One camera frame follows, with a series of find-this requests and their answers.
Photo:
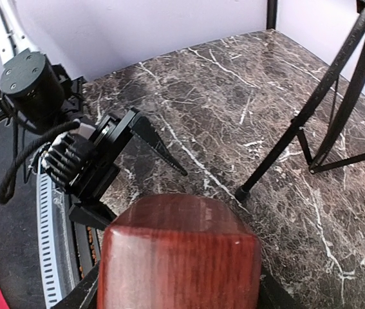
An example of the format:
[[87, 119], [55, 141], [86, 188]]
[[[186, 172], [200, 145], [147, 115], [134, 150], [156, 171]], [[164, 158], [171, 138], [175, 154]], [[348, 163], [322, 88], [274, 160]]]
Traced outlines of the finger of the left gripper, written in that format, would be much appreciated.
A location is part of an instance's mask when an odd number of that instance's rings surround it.
[[101, 201], [80, 201], [70, 207], [68, 217], [87, 227], [105, 230], [117, 215]]
[[148, 145], [165, 163], [178, 171], [182, 176], [188, 175], [179, 161], [169, 152], [161, 136], [144, 114], [138, 112], [134, 116], [130, 122], [130, 130], [132, 134]]

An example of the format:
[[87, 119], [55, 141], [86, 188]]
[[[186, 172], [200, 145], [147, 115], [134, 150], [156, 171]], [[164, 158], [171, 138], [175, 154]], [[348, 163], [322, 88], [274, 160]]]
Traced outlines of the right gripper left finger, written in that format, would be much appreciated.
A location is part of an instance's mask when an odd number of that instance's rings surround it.
[[100, 263], [98, 262], [78, 285], [52, 309], [96, 309]]

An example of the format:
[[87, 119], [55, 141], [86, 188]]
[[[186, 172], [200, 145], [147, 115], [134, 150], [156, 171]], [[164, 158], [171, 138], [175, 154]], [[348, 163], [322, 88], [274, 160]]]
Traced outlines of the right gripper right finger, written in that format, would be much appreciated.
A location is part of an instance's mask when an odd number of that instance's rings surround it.
[[298, 302], [262, 267], [259, 281], [259, 308], [298, 308]]

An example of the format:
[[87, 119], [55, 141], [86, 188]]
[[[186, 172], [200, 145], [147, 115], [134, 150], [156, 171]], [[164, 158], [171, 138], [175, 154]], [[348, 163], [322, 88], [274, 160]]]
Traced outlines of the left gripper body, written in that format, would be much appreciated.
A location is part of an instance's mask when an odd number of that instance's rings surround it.
[[140, 111], [131, 108], [123, 118], [106, 115], [90, 140], [95, 147], [84, 168], [70, 184], [78, 199], [99, 200], [120, 171], [115, 160], [133, 137], [134, 121]]

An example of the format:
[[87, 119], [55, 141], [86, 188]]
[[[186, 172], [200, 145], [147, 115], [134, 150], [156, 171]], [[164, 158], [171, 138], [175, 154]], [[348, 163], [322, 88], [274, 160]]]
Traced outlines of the dark red wooden metronome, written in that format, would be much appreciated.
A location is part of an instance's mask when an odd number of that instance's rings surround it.
[[157, 194], [104, 231], [99, 308], [255, 308], [261, 244], [219, 200]]

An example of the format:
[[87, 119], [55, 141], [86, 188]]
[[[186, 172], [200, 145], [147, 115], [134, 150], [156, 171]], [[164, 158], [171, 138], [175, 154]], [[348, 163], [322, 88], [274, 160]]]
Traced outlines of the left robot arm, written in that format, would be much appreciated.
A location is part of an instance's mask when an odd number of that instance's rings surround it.
[[137, 108], [121, 118], [106, 115], [94, 123], [75, 107], [73, 82], [66, 70], [52, 64], [32, 42], [11, 1], [0, 1], [0, 58], [0, 109], [15, 127], [37, 135], [24, 149], [14, 149], [0, 183], [1, 205], [13, 198], [17, 172], [32, 156], [35, 173], [46, 173], [57, 187], [76, 197], [70, 220], [104, 230], [116, 216], [100, 199], [120, 171], [115, 160], [133, 137], [186, 174]]

